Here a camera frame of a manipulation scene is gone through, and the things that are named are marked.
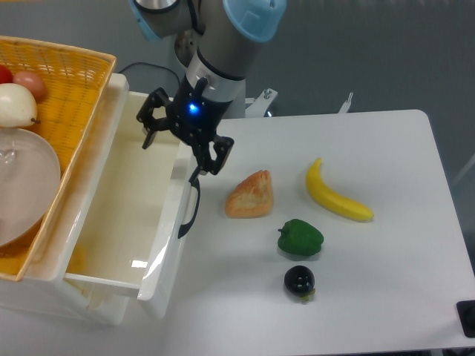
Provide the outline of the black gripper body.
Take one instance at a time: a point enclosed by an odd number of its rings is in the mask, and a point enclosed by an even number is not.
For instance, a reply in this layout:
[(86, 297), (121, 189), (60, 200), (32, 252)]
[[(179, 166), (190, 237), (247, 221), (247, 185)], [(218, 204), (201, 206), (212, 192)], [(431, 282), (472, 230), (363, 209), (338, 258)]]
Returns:
[(209, 147), (224, 113), (231, 105), (231, 101), (219, 102), (205, 97), (204, 91), (208, 88), (206, 77), (199, 78), (192, 86), (185, 76), (171, 103), (170, 113), (180, 126), (176, 137), (192, 147)]

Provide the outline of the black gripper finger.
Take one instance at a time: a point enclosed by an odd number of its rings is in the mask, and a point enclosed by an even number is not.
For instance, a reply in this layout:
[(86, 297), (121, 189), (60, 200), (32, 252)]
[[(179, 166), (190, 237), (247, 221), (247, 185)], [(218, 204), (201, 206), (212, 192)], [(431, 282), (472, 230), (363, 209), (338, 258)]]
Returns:
[(145, 133), (142, 149), (147, 149), (153, 143), (157, 132), (170, 130), (171, 120), (168, 118), (168, 114), (162, 118), (154, 116), (155, 109), (167, 109), (170, 104), (171, 100), (163, 88), (152, 91), (142, 104), (136, 116), (137, 121), (142, 124)]
[(196, 136), (191, 138), (191, 149), (197, 167), (190, 176), (193, 183), (200, 174), (217, 175), (226, 163), (235, 141), (231, 137), (215, 134), (213, 137)]

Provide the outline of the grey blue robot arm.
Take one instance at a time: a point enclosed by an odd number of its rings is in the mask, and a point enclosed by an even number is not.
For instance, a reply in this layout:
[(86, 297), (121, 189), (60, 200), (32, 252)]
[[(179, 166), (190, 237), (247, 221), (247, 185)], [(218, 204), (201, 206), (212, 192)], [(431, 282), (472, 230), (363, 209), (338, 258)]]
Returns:
[(219, 173), (234, 141), (219, 136), (224, 118), (245, 113), (244, 87), (261, 48), (277, 32), (285, 1), (130, 1), (148, 39), (187, 30), (198, 43), (174, 97), (164, 89), (151, 92), (137, 121), (146, 132), (147, 148), (158, 131), (170, 131), (192, 149), (197, 162), (189, 182), (199, 174)]

